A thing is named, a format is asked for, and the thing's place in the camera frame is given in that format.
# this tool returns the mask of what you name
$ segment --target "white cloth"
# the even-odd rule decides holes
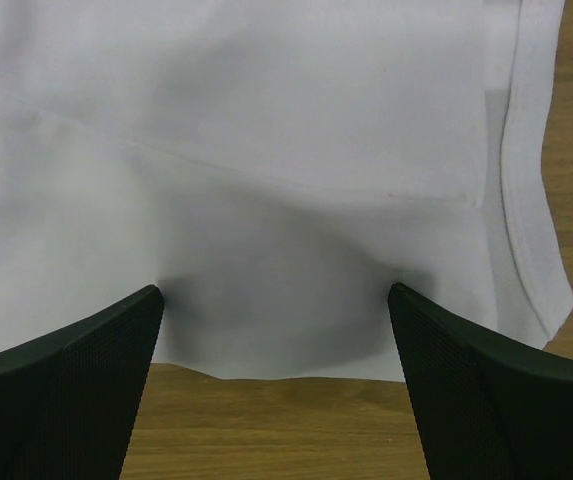
[[[156,361],[401,380],[393,281],[543,346],[561,6],[0,0],[0,350],[156,283]]]

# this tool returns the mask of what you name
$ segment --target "white t-shirt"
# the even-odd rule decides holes
[[[543,346],[561,10],[0,1],[0,351],[148,283],[154,359],[222,378],[401,380],[395,281]]]

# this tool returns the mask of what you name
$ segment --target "wooden table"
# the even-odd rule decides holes
[[[573,0],[567,0],[544,174],[573,285]],[[573,358],[573,315],[548,347]],[[403,384],[215,380],[154,365],[122,478],[425,480]]]

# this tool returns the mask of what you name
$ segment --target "wooden surface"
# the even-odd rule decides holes
[[[573,285],[573,0],[557,57],[544,175]],[[573,358],[573,315],[548,350]],[[122,478],[425,480],[402,384],[224,382],[153,366]]]

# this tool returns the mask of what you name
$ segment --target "black object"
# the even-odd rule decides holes
[[[433,480],[573,479],[573,360],[401,284],[388,304]]]
[[[0,353],[0,479],[119,478],[163,310],[148,286]]]

